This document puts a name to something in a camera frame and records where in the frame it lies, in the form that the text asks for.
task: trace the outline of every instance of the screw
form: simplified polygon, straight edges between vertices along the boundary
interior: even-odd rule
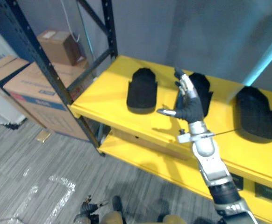
[[[184,129],[179,129],[179,134],[185,134],[185,130]]]

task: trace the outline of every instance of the shipping box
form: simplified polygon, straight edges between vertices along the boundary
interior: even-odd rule
[[[8,92],[3,89],[3,85],[12,79],[15,75],[25,69],[29,63],[15,56],[7,56],[0,60],[0,95],[9,102],[15,109],[22,113],[29,120],[44,127],[33,115],[24,109],[17,101],[15,101]]]
[[[46,30],[37,39],[51,62],[75,65],[81,56],[69,32]]]
[[[53,63],[53,66],[66,87],[85,70],[58,63]],[[92,83],[92,78],[88,77],[71,92],[73,99],[77,98]],[[4,85],[4,89],[47,128],[57,133],[88,140],[36,63],[32,63],[12,78]],[[95,133],[99,123],[90,119],[85,120]]]

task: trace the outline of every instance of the lower shelf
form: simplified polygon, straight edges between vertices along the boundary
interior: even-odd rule
[[[99,150],[211,199],[208,188],[197,169],[197,162],[193,159],[182,161],[124,141],[113,136],[112,133],[107,136]],[[244,179],[244,189],[240,191],[240,195],[245,198],[257,218],[272,223],[272,201],[255,197],[253,181]]]

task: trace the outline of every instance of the shelf surface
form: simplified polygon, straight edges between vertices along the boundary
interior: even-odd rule
[[[128,84],[139,68],[150,68],[158,82],[158,108],[173,108],[178,88],[174,68],[126,56],[118,56],[111,66],[71,105],[71,111],[132,135],[192,155],[190,144],[179,144],[179,129],[188,130],[185,121],[156,112],[140,115],[127,109]],[[209,130],[222,133],[234,130],[234,96],[243,85],[220,78],[206,76],[213,91],[205,122]],[[272,92],[261,90],[269,99],[272,109]],[[239,137],[235,132],[215,136],[220,154],[231,172],[272,187],[272,142],[257,144]]]
[[[211,199],[194,159],[182,161],[172,158],[119,139],[112,133],[107,136],[99,150]],[[239,193],[257,218],[272,223],[272,201],[255,197],[252,181],[244,179],[244,190]]]

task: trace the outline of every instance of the person's knee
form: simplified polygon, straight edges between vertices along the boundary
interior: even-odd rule
[[[101,224],[122,224],[122,216],[119,212],[112,211],[103,217]]]
[[[163,223],[166,224],[187,224],[181,217],[176,215],[166,215],[163,218]]]

